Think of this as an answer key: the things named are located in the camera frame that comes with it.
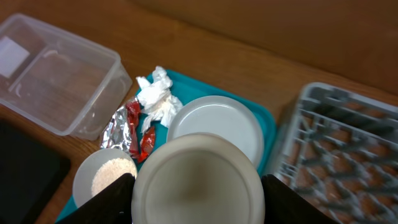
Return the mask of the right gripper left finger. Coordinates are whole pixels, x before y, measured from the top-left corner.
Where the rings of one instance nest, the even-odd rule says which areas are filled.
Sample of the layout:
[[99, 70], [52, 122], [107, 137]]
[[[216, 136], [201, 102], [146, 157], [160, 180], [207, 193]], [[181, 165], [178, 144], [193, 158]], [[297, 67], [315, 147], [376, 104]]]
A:
[[135, 178], [125, 173], [58, 224], [132, 224]]

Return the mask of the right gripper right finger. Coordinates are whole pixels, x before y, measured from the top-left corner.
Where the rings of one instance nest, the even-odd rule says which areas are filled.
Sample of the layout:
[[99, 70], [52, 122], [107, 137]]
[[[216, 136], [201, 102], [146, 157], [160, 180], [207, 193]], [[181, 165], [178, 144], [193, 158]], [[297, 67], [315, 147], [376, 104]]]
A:
[[272, 174], [261, 178], [265, 224], [338, 224]]

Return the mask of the grey bowl with rice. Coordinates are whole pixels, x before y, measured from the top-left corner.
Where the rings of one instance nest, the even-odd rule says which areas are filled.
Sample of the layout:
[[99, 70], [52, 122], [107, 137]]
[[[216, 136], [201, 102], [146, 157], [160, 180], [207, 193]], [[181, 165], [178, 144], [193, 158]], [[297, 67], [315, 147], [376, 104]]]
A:
[[137, 167], [120, 149], [101, 149], [87, 157], [78, 168], [72, 194], [77, 208], [112, 184], [123, 174], [137, 177]]

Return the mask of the white cup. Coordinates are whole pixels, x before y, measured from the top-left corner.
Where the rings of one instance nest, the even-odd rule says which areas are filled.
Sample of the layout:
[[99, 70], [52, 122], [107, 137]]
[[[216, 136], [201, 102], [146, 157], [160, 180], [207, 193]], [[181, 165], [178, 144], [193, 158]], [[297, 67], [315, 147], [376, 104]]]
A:
[[257, 170], [229, 141], [189, 134], [156, 149], [138, 172], [133, 223], [264, 223]]

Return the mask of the grey plate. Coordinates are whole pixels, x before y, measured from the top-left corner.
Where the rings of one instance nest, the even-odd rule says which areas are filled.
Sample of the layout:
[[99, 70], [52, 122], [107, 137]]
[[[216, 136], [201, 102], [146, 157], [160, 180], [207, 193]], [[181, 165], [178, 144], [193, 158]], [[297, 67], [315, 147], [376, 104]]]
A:
[[183, 106], [172, 120], [167, 140], [193, 133], [210, 133], [229, 141], [260, 169], [265, 151], [263, 132], [254, 114], [239, 101], [213, 95]]

